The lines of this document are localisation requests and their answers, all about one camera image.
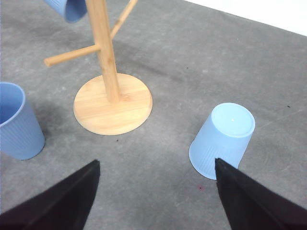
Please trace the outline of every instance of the wooden mug tree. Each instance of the wooden mug tree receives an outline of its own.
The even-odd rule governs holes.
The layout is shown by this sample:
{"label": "wooden mug tree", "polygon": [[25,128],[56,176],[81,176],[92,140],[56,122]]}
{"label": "wooden mug tree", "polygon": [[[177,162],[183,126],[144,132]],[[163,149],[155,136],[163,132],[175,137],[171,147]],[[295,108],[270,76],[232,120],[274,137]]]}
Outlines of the wooden mug tree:
{"label": "wooden mug tree", "polygon": [[112,38],[137,3],[130,0],[110,31],[106,0],[86,0],[95,45],[44,60],[47,66],[97,52],[103,75],[83,85],[74,100],[77,121],[101,135],[117,135],[140,126],[149,116],[153,99],[147,86],[128,74],[117,73]]}

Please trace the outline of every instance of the floor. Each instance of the floor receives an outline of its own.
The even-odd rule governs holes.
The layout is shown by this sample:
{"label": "floor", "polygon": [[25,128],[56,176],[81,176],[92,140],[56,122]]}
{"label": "floor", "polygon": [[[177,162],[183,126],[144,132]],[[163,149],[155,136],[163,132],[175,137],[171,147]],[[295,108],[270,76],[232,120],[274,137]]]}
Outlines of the floor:
{"label": "floor", "polygon": [[[113,24],[126,1],[107,3]],[[79,88],[100,74],[96,55],[43,63],[93,44],[88,17],[65,23],[42,0],[1,10],[1,80],[24,88],[46,137],[33,159],[1,155],[2,212],[98,159],[85,230],[229,230],[216,181],[188,157],[222,102],[256,119],[239,169],[307,208],[307,37],[186,1],[139,1],[113,45],[118,72],[149,87],[153,110],[134,131],[100,136],[72,111]]]}
{"label": "floor", "polygon": [[307,1],[304,0],[187,1],[307,36]]}

